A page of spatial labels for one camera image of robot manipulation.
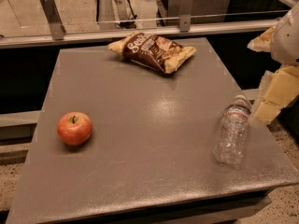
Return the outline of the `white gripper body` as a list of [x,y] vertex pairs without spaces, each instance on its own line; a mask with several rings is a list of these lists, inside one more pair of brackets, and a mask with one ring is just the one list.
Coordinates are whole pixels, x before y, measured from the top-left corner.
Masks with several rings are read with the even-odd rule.
[[299,65],[299,2],[278,21],[270,53],[281,64]]

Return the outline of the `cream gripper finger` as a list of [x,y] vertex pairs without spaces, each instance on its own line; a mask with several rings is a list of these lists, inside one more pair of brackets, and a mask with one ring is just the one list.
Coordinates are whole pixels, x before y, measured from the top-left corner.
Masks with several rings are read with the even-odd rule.
[[276,27],[272,26],[264,31],[259,36],[250,40],[247,48],[255,52],[269,52],[271,47],[271,40]]
[[276,72],[266,71],[251,109],[249,124],[255,128],[270,124],[298,96],[298,66],[281,65]]

